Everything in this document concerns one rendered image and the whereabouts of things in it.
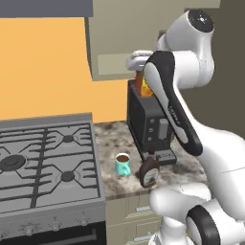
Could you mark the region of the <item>teal mug with coffee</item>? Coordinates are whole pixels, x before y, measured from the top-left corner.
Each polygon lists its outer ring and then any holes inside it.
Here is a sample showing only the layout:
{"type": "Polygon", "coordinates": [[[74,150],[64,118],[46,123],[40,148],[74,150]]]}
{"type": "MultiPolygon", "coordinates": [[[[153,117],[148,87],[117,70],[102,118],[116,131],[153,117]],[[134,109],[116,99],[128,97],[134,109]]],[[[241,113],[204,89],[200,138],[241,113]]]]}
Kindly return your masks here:
{"type": "Polygon", "coordinates": [[[129,176],[130,157],[127,153],[119,153],[115,157],[115,171],[120,176],[129,176]]]}

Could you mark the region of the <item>black coffee machine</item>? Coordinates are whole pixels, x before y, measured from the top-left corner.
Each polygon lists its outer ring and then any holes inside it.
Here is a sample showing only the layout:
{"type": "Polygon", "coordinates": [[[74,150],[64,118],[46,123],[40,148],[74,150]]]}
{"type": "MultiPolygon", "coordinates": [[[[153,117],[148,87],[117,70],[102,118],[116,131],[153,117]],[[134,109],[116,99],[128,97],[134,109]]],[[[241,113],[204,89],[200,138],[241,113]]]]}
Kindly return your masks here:
{"type": "Polygon", "coordinates": [[[173,132],[167,118],[155,96],[138,95],[134,79],[127,83],[126,122],[142,161],[148,151],[154,149],[161,166],[176,163],[176,156],[170,148],[173,132]]]}

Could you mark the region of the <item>brown syrup bottle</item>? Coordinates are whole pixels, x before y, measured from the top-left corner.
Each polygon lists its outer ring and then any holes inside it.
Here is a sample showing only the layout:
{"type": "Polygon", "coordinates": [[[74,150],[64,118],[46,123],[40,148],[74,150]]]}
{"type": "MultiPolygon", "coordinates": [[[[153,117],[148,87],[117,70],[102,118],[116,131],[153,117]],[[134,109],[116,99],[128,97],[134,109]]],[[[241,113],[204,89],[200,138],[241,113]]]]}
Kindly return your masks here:
{"type": "Polygon", "coordinates": [[[145,161],[139,169],[139,178],[141,186],[145,189],[156,184],[160,171],[159,161],[154,151],[148,151],[145,161]]]}

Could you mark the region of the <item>beige wall cabinet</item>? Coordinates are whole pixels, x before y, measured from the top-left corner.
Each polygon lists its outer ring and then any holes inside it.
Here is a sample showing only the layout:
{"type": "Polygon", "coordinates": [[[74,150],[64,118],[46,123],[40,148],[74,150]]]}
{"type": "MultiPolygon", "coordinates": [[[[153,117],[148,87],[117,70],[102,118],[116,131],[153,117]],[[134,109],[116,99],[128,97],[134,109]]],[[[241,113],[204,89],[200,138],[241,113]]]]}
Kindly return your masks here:
{"type": "Polygon", "coordinates": [[[87,59],[93,80],[133,78],[125,68],[135,50],[152,50],[160,32],[184,11],[217,9],[221,0],[93,0],[84,19],[87,59]]]}

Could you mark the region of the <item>orange honey bottle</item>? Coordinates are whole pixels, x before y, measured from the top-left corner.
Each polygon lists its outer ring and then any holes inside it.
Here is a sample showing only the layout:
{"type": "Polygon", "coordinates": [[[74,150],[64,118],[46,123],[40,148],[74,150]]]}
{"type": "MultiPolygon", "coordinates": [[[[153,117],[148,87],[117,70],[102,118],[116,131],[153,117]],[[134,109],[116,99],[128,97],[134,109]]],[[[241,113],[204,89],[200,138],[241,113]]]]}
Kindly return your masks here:
{"type": "Polygon", "coordinates": [[[145,77],[142,72],[136,72],[136,83],[135,83],[136,91],[140,97],[151,97],[153,92],[150,90],[148,85],[145,82],[145,77]]]}

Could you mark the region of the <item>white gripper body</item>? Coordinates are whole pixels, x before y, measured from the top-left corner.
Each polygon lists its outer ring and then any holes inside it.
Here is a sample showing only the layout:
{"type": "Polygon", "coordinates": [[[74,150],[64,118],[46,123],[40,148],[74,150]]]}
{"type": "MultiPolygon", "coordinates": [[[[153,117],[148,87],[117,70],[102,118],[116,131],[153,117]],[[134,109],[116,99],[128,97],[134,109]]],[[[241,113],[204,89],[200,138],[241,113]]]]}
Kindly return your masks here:
{"type": "Polygon", "coordinates": [[[148,50],[134,51],[126,60],[126,69],[129,71],[141,72],[144,69],[146,61],[152,54],[153,52],[148,50]]]}

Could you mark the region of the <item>grey range hood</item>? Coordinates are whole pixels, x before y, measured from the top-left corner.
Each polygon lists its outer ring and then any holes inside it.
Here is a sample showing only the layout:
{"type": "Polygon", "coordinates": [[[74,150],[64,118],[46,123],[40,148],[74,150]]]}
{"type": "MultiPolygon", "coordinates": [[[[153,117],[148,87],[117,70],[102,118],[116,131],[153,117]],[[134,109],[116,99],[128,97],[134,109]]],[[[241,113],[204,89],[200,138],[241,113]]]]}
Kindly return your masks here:
{"type": "Polygon", "coordinates": [[[0,17],[92,17],[93,0],[0,0],[0,17]]]}

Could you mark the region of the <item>grey gas stove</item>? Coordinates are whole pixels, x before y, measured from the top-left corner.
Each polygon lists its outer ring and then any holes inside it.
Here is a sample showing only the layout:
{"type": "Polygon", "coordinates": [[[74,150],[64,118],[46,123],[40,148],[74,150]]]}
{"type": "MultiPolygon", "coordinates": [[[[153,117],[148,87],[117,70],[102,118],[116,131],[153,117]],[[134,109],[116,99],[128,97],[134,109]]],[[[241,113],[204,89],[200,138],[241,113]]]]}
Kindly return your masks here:
{"type": "Polygon", "coordinates": [[[0,121],[0,245],[106,245],[90,113],[0,121]]]}

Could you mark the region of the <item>beige base cabinet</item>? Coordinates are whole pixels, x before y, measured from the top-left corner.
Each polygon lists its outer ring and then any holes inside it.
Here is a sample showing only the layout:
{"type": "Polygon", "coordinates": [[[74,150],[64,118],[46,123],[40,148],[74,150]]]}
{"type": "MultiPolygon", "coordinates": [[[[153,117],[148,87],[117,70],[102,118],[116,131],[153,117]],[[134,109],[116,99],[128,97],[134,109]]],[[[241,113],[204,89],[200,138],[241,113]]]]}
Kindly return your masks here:
{"type": "Polygon", "coordinates": [[[154,234],[161,218],[152,210],[136,212],[149,206],[149,195],[135,195],[107,200],[105,208],[107,245],[147,245],[148,240],[134,242],[134,237],[154,234]]]}

